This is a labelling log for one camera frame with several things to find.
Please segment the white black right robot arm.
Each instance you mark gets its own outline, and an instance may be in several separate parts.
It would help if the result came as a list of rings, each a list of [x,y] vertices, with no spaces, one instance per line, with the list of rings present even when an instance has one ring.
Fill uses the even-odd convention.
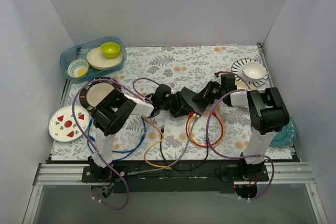
[[[212,110],[221,102],[227,106],[249,109],[252,133],[240,156],[230,157],[214,151],[223,158],[237,160],[238,176],[248,181],[262,172],[268,146],[274,136],[289,123],[290,116],[278,88],[246,91],[237,88],[235,78],[232,72],[218,73],[217,79],[208,82],[192,100],[197,104],[212,104]]]

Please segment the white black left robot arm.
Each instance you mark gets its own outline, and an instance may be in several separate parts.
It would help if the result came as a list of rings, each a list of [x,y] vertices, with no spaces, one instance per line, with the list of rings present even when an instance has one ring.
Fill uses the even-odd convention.
[[[172,93],[171,88],[164,84],[159,85],[150,97],[151,103],[123,94],[112,84],[104,82],[92,85],[86,93],[86,100],[92,107],[97,148],[89,157],[89,165],[100,182],[111,178],[112,170],[106,163],[112,163],[115,135],[123,128],[129,116],[152,118],[164,110],[176,118],[193,111],[179,91]]]

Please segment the black network switch box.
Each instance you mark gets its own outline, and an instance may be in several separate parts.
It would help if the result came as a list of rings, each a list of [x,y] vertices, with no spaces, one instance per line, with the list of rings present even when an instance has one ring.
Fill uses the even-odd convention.
[[[198,115],[202,115],[208,107],[208,102],[199,97],[198,94],[186,87],[183,87],[180,91],[184,101],[193,109],[193,112]]]

